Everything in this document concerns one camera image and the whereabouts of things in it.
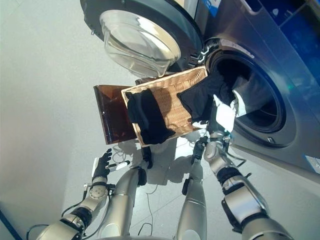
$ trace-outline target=robot forearm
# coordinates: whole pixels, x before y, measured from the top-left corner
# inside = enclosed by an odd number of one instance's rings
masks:
[[[92,185],[88,196],[70,214],[47,226],[37,240],[80,240],[91,222],[97,217],[108,197],[107,175],[111,149],[95,161]]]
[[[228,158],[223,132],[211,135],[204,158],[222,186],[222,207],[233,230],[243,240],[292,240],[289,233],[269,218],[265,199]]]

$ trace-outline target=label sticker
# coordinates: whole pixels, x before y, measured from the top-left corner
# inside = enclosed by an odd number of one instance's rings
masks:
[[[308,160],[313,170],[315,170],[318,174],[320,174],[320,159],[314,156],[307,156],[305,158]]]
[[[230,40],[227,40],[227,39],[220,39],[220,43],[221,43],[222,46],[230,47],[230,48],[233,48],[233,49],[237,49],[240,52],[243,52],[244,54],[248,55],[252,59],[255,58],[255,56],[252,55],[251,52],[249,52],[248,50],[244,49],[242,46],[236,44],[233,41],[230,41]]]
[[[221,0],[202,0],[206,7],[209,9],[212,16],[216,16]]]

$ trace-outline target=gray floor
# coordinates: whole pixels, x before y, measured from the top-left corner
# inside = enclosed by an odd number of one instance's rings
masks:
[[[91,36],[78,0],[1,0],[0,16],[0,208],[24,236],[29,226],[58,220],[64,208],[81,198],[93,159],[108,148],[93,86],[131,86],[135,77],[113,63],[103,43]],[[151,221],[146,193],[156,189],[149,195],[153,234],[171,238],[184,201],[181,189],[189,169],[184,157],[192,148],[179,138],[177,144],[166,142],[153,151],[155,166],[148,184],[137,191],[131,234]],[[133,158],[139,159],[138,150]],[[240,239],[222,210],[218,182],[202,164],[208,239]],[[109,181],[115,183],[125,170],[114,172]],[[253,162],[241,171],[253,173],[250,180],[268,201],[272,217],[293,237],[319,238],[318,197]],[[98,224],[96,220],[88,233]],[[148,235],[149,227],[142,233]],[[0,238],[10,239],[3,225]]]

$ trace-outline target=wicker basket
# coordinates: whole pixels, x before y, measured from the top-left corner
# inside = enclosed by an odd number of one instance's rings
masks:
[[[175,134],[169,139],[177,138],[198,129],[191,125],[191,115],[182,106],[179,98],[177,97],[177,93],[181,93],[192,87],[207,76],[206,68],[204,66],[199,66],[170,76],[162,77],[154,81],[123,89],[121,90],[121,94],[126,107],[128,107],[126,92],[135,94],[140,93],[143,90],[150,89],[159,105],[166,127],[175,131]],[[143,142],[138,124],[133,123],[132,125],[141,146],[148,146],[148,144]]]

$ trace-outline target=washing machine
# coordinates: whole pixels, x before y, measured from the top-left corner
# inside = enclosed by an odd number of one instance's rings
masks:
[[[318,0],[80,2],[105,51],[139,77],[199,65],[229,86],[259,76],[272,98],[235,120],[232,145],[320,186]]]

